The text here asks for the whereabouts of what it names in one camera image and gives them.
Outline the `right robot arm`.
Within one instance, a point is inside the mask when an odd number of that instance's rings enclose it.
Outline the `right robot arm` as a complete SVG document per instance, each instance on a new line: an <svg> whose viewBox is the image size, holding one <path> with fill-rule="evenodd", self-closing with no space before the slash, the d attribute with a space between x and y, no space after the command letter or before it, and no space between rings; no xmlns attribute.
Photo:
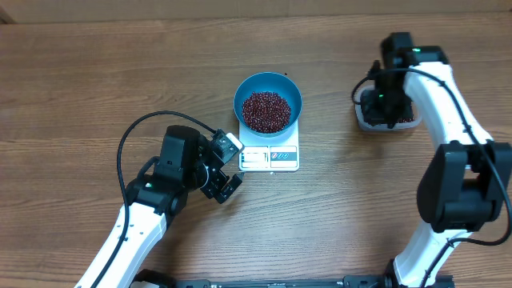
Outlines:
<svg viewBox="0 0 512 288"><path fill-rule="evenodd" d="M417 188L421 217L403 252L380 276L346 276L345 287L452 287L439 270L473 233L510 212L511 146L496 142L471 113L439 46L416 46L407 32L380 45L376 60L353 89L361 129L404 130L423 122L434 156Z"/></svg>

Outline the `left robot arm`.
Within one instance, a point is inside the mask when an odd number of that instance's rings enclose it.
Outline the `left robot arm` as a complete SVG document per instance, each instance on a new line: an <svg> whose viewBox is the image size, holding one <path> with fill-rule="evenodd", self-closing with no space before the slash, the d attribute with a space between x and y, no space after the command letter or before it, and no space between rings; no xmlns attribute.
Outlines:
<svg viewBox="0 0 512 288"><path fill-rule="evenodd" d="M221 168L242 148L232 133L217 130L207 139L194 128L169 126L160 155L128 184L127 204L77 285L176 287L174 278L144 269L142 263L186 206L190 192L200 190L218 203L232 195L243 176L229 177Z"/></svg>

